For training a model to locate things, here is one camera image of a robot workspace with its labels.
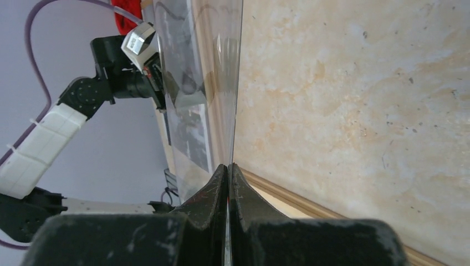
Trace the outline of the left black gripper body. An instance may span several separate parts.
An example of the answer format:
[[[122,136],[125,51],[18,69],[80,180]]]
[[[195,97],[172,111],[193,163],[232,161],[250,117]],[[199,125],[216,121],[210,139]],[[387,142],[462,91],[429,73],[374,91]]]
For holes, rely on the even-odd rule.
[[[151,98],[158,110],[166,109],[160,55],[154,52],[144,71],[121,50],[124,35],[95,38],[90,42],[96,77],[107,80],[114,98]]]

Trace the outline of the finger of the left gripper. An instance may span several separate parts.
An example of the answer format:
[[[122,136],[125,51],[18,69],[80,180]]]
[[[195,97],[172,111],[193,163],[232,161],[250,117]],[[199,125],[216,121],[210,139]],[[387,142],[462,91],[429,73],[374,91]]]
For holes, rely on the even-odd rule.
[[[163,106],[168,109],[183,109],[205,104],[205,85],[200,63],[193,56],[161,56]]]

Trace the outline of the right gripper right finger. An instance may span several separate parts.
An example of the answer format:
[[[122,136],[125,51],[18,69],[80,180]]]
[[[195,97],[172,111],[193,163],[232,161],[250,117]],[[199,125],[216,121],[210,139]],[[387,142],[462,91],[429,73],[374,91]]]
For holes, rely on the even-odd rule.
[[[236,163],[228,177],[232,264],[268,265],[279,249],[274,226],[289,218],[252,188]]]

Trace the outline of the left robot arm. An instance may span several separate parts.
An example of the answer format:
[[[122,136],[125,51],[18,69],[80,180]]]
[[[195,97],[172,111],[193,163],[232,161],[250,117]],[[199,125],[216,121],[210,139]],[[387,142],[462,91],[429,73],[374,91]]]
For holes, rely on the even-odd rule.
[[[123,35],[93,39],[93,78],[78,77],[61,93],[56,104],[33,122],[32,132],[15,147],[1,167],[1,230],[24,248],[46,219],[67,210],[63,196],[37,187],[37,183],[71,138],[105,102],[116,99],[152,99],[166,110],[174,104],[203,99],[201,83],[187,70],[174,76],[164,71],[158,51],[148,48],[142,64],[128,50]]]

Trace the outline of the wooden picture frame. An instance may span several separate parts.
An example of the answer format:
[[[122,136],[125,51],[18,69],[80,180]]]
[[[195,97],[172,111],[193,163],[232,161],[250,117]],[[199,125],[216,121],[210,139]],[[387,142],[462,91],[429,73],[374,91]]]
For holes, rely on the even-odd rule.
[[[274,208],[278,211],[283,212],[289,217],[293,218],[333,218],[333,219],[346,219],[336,212],[325,208],[317,203],[314,203],[305,197],[297,195],[287,189],[276,185],[273,182],[266,180],[246,169],[241,168],[241,173],[244,175],[250,188],[258,193],[261,192],[261,196],[267,196],[263,198],[268,203],[273,203]],[[408,246],[404,246],[407,259],[410,265],[444,265],[443,263],[420,253]]]

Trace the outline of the transparent plastic sheet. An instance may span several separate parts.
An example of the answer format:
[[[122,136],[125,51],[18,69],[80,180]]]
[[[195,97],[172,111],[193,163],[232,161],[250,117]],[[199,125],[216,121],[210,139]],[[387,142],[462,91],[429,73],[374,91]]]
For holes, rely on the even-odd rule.
[[[242,1],[155,1],[173,174],[186,201],[233,161]]]

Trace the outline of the printed photo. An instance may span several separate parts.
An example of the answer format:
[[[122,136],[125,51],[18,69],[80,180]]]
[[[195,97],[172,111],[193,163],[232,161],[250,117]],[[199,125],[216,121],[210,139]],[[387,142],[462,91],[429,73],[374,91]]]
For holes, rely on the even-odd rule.
[[[173,57],[190,57],[200,63],[195,31],[195,9],[192,1],[152,1],[154,25],[160,53]],[[168,109],[171,146],[176,152],[175,168],[179,176],[187,168],[201,175],[213,173],[210,143],[208,140],[207,102],[183,109]]]

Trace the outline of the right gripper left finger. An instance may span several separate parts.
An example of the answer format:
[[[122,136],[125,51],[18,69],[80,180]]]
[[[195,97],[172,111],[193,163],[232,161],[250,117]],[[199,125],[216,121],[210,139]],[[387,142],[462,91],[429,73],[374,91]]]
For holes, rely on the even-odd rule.
[[[171,214],[182,218],[176,265],[224,265],[228,168],[220,164],[209,181]]]

